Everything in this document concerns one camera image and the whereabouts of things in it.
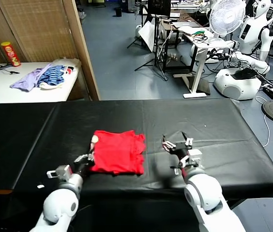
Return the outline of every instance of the striped cloth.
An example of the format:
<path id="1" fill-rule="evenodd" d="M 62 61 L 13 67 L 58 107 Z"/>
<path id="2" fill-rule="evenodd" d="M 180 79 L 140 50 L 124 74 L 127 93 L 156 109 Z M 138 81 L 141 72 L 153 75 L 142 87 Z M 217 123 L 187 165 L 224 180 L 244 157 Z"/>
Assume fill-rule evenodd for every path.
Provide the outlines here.
<path id="1" fill-rule="evenodd" d="M 39 79 L 38 86 L 42 82 L 48 83 L 50 86 L 56 86 L 64 82 L 64 69 L 65 67 L 63 65 L 50 67 L 45 73 L 42 74 L 41 78 Z"/>

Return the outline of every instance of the purple cloth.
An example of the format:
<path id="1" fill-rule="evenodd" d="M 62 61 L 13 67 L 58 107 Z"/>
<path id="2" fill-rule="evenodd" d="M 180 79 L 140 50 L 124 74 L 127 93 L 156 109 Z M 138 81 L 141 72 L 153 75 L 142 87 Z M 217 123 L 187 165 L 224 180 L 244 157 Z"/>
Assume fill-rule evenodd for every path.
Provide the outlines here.
<path id="1" fill-rule="evenodd" d="M 40 80 L 40 77 L 51 67 L 51 64 L 47 64 L 44 68 L 38 68 L 23 78 L 21 78 L 19 81 L 16 81 L 14 84 L 12 84 L 11 88 L 18 88 L 25 92 L 30 92 L 34 87 L 37 87 L 38 81 Z"/>

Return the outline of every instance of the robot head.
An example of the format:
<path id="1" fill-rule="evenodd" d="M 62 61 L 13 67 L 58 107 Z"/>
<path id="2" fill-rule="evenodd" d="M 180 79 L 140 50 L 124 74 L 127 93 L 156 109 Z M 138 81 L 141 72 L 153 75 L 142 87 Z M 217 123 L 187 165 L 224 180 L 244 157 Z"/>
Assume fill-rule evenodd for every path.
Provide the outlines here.
<path id="1" fill-rule="evenodd" d="M 255 1 L 253 4 L 254 18 L 258 18 L 261 15 L 267 15 L 267 12 L 271 6 L 271 0 Z"/>

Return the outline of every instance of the black tablecloth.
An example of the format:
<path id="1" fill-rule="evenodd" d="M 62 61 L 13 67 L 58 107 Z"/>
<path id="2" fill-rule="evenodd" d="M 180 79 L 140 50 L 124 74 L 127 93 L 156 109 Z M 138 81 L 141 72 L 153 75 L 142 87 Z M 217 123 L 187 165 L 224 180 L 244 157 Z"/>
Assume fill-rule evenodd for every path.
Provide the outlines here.
<path id="1" fill-rule="evenodd" d="M 28 107 L 18 106 L 19 110 Z M 229 99 L 57 103 L 14 192 L 49 193 L 57 182 L 47 179 L 46 171 L 72 163 L 86 152 L 95 130 L 145 134 L 145 173 L 93 174 L 82 190 L 86 199 L 183 196 L 180 175 L 169 180 L 167 188 L 160 178 L 170 163 L 170 155 L 161 148 L 162 135 L 176 142 L 182 140 L 180 131 L 194 138 L 206 172 L 217 178 L 227 200 L 273 197 L 273 162 Z M 14 149 L 13 156 L 16 160 L 24 154 Z M 38 189 L 41 183 L 45 188 Z"/>
<path id="2" fill-rule="evenodd" d="M 0 104 L 0 190 L 14 189 L 54 105 Z"/>

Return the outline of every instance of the tripod stand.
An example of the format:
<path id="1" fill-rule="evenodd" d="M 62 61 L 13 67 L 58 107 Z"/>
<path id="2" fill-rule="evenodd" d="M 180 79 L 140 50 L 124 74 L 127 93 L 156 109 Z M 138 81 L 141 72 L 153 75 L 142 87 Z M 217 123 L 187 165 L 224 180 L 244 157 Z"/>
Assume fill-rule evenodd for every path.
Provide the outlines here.
<path id="1" fill-rule="evenodd" d="M 140 68 L 142 67 L 145 67 L 145 66 L 158 66 L 158 68 L 160 69 L 161 73 L 162 73 L 162 78 L 164 81 L 167 81 L 168 78 L 166 77 L 165 73 L 163 72 L 161 66 L 160 66 L 160 61 L 159 61 L 159 57 L 157 56 L 157 52 L 158 52 L 158 48 L 159 48 L 159 20 L 162 19 L 161 16 L 157 16 L 155 15 L 154 16 L 155 18 L 155 28 L 154 28 L 154 49 L 153 49 L 153 52 L 154 52 L 154 58 L 151 59 L 150 61 L 146 62 L 145 64 L 142 64 L 140 67 L 136 68 L 135 71 L 139 70 Z"/>

